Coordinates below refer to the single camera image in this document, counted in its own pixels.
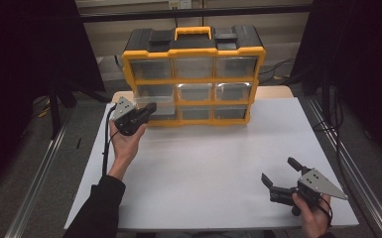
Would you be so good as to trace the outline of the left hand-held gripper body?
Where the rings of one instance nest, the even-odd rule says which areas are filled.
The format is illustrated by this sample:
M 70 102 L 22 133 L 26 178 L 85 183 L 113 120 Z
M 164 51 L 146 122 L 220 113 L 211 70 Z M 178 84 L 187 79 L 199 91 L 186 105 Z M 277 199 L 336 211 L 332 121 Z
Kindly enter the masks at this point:
M 118 131 L 124 136 L 134 135 L 141 125 L 136 125 L 135 120 L 139 110 L 127 98 L 121 96 L 116 103 L 112 120 Z

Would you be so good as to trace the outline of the yellow black drawer organizer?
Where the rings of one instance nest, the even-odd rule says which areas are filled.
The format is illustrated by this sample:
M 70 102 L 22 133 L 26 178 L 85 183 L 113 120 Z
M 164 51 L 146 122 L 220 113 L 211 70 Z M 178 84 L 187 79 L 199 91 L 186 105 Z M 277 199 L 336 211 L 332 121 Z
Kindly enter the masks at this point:
M 177 118 L 151 126 L 229 126 L 249 122 L 265 56 L 252 25 L 182 27 L 134 30 L 122 62 L 133 94 L 138 85 L 174 88 Z

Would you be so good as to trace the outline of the white wall outlet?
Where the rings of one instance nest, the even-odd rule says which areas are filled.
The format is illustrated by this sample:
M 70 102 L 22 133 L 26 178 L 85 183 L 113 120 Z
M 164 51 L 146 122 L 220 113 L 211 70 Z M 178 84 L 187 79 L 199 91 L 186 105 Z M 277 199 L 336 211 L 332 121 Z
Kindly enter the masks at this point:
M 168 3 L 171 10 L 191 8 L 191 0 L 169 0 Z

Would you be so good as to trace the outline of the black metal stand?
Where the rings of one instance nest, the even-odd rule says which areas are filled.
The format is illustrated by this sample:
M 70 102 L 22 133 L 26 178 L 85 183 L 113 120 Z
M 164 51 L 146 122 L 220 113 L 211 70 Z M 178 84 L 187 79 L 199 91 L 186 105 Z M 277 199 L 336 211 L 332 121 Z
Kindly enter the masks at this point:
M 52 139 L 54 139 L 61 129 L 61 119 L 60 119 L 60 111 L 59 111 L 59 101 L 56 89 L 53 85 L 49 88 L 49 99 L 50 99 L 50 109 L 52 115 Z

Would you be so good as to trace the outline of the clear plastic drawer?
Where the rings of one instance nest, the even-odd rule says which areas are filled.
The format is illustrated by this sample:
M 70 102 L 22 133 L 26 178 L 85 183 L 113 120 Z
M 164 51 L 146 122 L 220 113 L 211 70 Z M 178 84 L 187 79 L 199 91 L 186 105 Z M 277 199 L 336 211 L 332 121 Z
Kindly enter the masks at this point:
M 138 85 L 134 90 L 134 100 L 139 107 L 156 103 L 157 110 L 151 120 L 175 120 L 177 118 L 174 88 L 171 84 Z

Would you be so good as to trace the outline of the aluminium floor rail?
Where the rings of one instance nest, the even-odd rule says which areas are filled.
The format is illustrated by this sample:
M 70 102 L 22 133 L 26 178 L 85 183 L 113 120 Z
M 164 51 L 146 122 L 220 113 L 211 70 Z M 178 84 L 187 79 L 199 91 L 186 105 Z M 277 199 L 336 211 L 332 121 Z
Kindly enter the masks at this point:
M 72 113 L 73 110 L 69 109 L 64 114 L 62 127 L 56 133 L 55 137 L 51 139 L 42 162 L 28 189 L 28 192 L 26 193 L 21 206 L 17 210 L 16 215 L 11 222 L 11 225 L 7 230 L 4 238 L 22 238 L 25 228 L 39 198 L 40 192 L 47 179 L 49 170 L 64 139 L 66 127 L 71 119 Z
M 324 123 L 316 99 L 306 100 L 305 111 L 358 220 L 337 235 L 382 238 L 382 150 L 346 105 L 339 113 L 343 120 L 337 129 Z

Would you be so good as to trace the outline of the person's right hand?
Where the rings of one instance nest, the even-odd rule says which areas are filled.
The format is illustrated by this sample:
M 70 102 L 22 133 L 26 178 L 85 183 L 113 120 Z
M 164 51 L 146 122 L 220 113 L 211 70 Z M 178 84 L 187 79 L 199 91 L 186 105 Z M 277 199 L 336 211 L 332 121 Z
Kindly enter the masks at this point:
M 319 238 L 328 229 L 328 213 L 330 196 L 324 194 L 319 203 L 319 208 L 309 208 L 305 200 L 293 193 L 293 201 L 300 209 L 302 215 L 302 231 L 305 238 Z

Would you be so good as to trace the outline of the dark curtain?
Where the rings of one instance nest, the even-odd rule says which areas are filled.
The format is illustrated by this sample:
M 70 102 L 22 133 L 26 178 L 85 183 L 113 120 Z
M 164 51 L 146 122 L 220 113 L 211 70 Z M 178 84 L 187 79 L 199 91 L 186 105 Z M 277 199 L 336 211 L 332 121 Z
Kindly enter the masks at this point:
M 313 0 L 291 81 L 312 95 L 325 80 L 382 147 L 382 0 Z
M 48 96 L 75 103 L 75 90 L 104 85 L 75 0 L 0 0 L 0 171 Z

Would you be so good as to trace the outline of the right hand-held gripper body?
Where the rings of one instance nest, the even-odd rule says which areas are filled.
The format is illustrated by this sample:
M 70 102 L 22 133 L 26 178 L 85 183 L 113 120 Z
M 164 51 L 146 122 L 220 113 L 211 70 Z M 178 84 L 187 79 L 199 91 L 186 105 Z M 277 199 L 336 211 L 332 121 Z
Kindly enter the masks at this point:
M 301 197 L 309 208 L 319 206 L 323 194 L 348 200 L 348 196 L 317 169 L 301 168 L 301 174 L 292 193 Z

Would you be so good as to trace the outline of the black horizontal bar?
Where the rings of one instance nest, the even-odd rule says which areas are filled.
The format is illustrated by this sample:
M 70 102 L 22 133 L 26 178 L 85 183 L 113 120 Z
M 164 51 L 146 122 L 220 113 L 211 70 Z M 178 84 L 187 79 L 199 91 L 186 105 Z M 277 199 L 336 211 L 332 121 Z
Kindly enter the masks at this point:
M 82 23 L 116 22 L 136 20 L 179 19 L 195 17 L 217 17 L 234 15 L 258 15 L 258 14 L 287 14 L 310 12 L 312 4 L 298 5 L 272 5 L 238 8 L 206 8 L 185 10 L 160 10 L 148 12 L 110 13 L 110 14 L 85 14 L 78 20 Z

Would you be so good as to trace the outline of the person's left hand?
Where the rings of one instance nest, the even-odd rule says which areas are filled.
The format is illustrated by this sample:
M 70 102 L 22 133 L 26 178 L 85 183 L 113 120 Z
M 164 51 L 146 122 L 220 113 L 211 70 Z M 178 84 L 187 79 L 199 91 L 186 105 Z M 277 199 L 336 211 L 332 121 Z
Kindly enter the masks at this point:
M 112 120 L 109 121 L 109 128 L 114 149 L 114 162 L 108 174 L 123 180 L 128 167 L 138 153 L 139 142 L 145 133 L 146 125 L 142 124 L 132 136 L 120 134 Z

